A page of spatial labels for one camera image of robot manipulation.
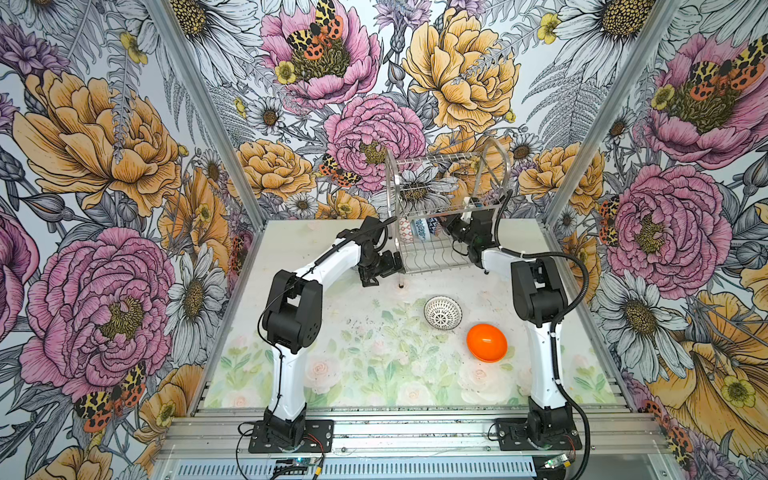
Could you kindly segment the blue floral bowl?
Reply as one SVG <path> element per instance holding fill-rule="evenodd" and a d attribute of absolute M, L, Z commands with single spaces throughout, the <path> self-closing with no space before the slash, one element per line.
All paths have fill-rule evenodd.
<path fill-rule="evenodd" d="M 412 232 L 414 237 L 420 242 L 428 242 L 431 240 L 428 221 L 424 218 L 414 219 L 412 221 Z"/>

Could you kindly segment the silver wire dish rack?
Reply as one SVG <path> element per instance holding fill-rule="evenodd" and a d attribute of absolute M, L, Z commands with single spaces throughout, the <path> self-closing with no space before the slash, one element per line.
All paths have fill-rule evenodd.
<path fill-rule="evenodd" d="M 403 288 L 410 275 L 473 265 L 465 247 L 442 229 L 428 242 L 406 244 L 400 241 L 401 218 L 445 217 L 480 210 L 493 210 L 497 218 L 508 193 L 513 159 L 499 139 L 484 136 L 467 151 L 453 145 L 419 157 L 385 157 L 385 210 L 397 222 L 389 229 L 389 239 L 401 254 L 404 272 L 397 274 Z"/>

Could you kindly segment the dark blue patterned bowl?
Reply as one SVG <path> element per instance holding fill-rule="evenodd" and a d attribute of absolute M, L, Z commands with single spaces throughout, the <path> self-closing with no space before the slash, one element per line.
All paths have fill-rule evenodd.
<path fill-rule="evenodd" d="M 405 218 L 401 218 L 398 223 L 398 230 L 400 235 L 400 241 L 406 244 L 414 242 L 414 234 L 411 227 L 411 222 Z"/>

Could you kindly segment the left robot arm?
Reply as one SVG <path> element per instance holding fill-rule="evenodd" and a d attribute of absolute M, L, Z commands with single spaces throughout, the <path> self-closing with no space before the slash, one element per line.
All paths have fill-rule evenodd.
<path fill-rule="evenodd" d="M 280 270 L 272 280 L 258 332 L 274 355 L 272 396 L 252 434 L 253 442 L 283 451 L 297 451 L 307 439 L 316 440 L 306 426 L 304 392 L 306 354 L 322 328 L 324 291 L 350 270 L 364 288 L 403 271 L 401 255 L 385 248 L 395 217 L 367 217 L 353 229 L 341 231 L 333 244 L 298 270 Z"/>

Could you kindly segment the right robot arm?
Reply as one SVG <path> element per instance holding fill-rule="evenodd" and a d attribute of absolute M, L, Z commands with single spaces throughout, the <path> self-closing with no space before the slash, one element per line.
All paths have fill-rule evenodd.
<path fill-rule="evenodd" d="M 563 286 L 556 254 L 504 247 L 498 238 L 500 221 L 490 210 L 448 215 L 439 224 L 452 241 L 465 247 L 473 265 L 510 284 L 514 312 L 528 336 L 532 385 L 527 418 L 521 423 L 498 420 L 499 440 L 527 441 L 533 449 L 580 448 L 559 359 L 561 323 L 575 305 Z"/>

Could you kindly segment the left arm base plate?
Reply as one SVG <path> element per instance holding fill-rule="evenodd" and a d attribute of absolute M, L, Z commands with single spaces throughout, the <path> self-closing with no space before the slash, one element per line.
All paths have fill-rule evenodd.
<path fill-rule="evenodd" d="M 248 452 L 267 453 L 329 453 L 332 449 L 335 422 L 333 420 L 280 419 L 270 423 L 258 421 L 250 434 Z"/>

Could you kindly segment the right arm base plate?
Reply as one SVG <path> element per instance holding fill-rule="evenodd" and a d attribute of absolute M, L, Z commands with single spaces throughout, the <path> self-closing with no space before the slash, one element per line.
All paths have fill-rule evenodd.
<path fill-rule="evenodd" d="M 523 418 L 497 419 L 494 427 L 502 451 L 573 452 L 583 448 L 576 430 L 547 427 Z"/>

